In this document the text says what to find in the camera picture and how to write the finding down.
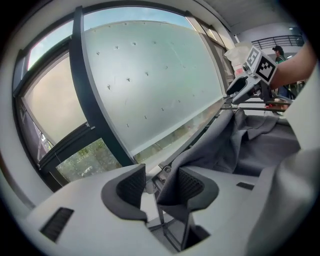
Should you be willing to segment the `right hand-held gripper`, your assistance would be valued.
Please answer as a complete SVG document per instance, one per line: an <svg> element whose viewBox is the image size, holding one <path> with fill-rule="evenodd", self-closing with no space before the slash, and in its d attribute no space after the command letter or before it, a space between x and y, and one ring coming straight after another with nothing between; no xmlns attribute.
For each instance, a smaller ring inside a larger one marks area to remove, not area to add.
<svg viewBox="0 0 320 256"><path fill-rule="evenodd" d="M239 105L258 96L264 102L273 98L270 82L277 70L277 64L264 52L252 46L245 64L245 76L236 77L226 90L228 96L237 93L232 98L232 104Z"/></svg>

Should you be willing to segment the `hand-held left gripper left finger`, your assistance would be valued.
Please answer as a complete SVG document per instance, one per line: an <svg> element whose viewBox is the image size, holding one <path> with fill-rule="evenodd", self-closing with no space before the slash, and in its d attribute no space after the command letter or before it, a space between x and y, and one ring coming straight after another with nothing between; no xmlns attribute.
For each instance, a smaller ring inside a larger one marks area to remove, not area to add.
<svg viewBox="0 0 320 256"><path fill-rule="evenodd" d="M175 256L141 210L146 167L134 164L63 186L26 221L52 256Z"/></svg>

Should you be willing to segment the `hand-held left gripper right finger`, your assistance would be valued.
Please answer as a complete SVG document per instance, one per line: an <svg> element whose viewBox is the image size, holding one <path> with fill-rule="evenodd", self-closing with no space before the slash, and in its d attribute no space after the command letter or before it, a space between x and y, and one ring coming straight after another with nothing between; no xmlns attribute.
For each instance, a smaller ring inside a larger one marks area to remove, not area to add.
<svg viewBox="0 0 320 256"><path fill-rule="evenodd" d="M214 239L251 194L258 178L183 166L168 177L157 206L184 224L180 256L218 255Z"/></svg>

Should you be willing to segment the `grey metal drying rack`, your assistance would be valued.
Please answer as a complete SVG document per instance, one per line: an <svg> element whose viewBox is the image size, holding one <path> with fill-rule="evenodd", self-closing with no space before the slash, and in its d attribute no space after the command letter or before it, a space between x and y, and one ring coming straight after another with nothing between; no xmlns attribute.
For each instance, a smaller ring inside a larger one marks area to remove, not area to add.
<svg viewBox="0 0 320 256"><path fill-rule="evenodd" d="M156 207L158 210L158 217L153 221L155 227L151 227L150 231L159 239L159 241L172 253L176 254L181 252L181 241L184 233L184 224L164 210L162 210L157 205L157 198L161 193L161 190L164 188L164 184L171 172L172 162L175 160L177 156L179 156L184 151L190 149L208 130L210 125L220 116L220 114L225 110L236 111L237 109L243 109L246 115L253 116L275 116L280 119L285 120L280 116L280 113L283 111L283 104L280 103L277 108L272 109L266 104L264 104L261 100L256 97L247 100L244 103L239 104L238 106L232 105L230 100L219 100L217 103L213 105L213 112L209 116L209 120L203 123L200 126L199 131L193 134L181 147L179 147L173 154L168 156L164 161L160 163L160 172L154 176L151 180L154 197L156 201ZM263 176L260 173L259 176L255 176L258 178L256 184L253 187L252 192L257 187L258 182L262 181Z"/></svg>

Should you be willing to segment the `dark grey garment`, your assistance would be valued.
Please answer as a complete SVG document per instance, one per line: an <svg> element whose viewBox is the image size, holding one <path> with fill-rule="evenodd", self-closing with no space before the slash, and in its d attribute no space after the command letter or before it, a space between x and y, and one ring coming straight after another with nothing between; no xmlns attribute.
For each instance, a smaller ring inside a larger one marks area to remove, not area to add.
<svg viewBox="0 0 320 256"><path fill-rule="evenodd" d="M286 120L272 115L247 115L241 108L225 110L190 149L174 159L157 203L177 203L175 184L180 167L258 177L264 168L279 164L300 149Z"/></svg>

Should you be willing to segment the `person's right forearm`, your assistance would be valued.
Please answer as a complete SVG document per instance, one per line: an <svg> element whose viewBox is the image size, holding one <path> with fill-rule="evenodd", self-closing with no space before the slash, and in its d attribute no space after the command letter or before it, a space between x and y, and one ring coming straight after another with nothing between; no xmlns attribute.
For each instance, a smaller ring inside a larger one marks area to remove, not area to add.
<svg viewBox="0 0 320 256"><path fill-rule="evenodd" d="M269 84L272 90L298 81L307 80L316 64L317 55L309 41L305 42L299 52L292 58L281 62Z"/></svg>

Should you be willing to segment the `clear water jug red label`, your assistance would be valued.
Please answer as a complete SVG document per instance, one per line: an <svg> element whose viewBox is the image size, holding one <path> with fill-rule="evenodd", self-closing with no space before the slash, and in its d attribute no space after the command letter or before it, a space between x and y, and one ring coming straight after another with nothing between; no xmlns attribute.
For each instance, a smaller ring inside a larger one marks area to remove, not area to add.
<svg viewBox="0 0 320 256"><path fill-rule="evenodd" d="M238 77L244 72L243 65L248 58L252 46L253 44L251 42L242 41L236 43L234 48L224 53L224 56L231 62L235 77Z"/></svg>

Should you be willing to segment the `black railing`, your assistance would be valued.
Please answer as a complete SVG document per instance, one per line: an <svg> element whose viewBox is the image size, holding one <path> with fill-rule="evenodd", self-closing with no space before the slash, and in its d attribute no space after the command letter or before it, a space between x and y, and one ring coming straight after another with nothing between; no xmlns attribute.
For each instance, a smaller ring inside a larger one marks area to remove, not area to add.
<svg viewBox="0 0 320 256"><path fill-rule="evenodd" d="M281 35L253 40L251 43L256 48L264 50L272 49L276 46L280 46L283 49L300 48L304 45L305 41L301 35Z"/></svg>

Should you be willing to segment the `black framed window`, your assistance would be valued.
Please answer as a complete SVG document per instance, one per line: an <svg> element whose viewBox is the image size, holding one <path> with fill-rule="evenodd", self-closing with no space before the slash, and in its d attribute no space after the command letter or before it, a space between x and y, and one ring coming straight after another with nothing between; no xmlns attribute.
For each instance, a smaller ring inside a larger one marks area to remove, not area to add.
<svg viewBox="0 0 320 256"><path fill-rule="evenodd" d="M78 4L19 51L14 121L52 190L132 164L157 170L213 120L235 43L201 10L208 19L143 0Z"/></svg>

